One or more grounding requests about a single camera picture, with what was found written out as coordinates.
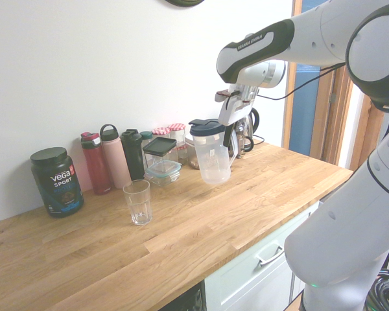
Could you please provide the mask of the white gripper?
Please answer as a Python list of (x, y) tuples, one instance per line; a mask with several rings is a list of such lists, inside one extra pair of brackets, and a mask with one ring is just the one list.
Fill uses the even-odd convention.
[(225, 125), (223, 145), (228, 147), (231, 141), (234, 124), (247, 116), (255, 100), (255, 86), (230, 84), (228, 89), (218, 92), (218, 102), (222, 103), (218, 116), (219, 123)]

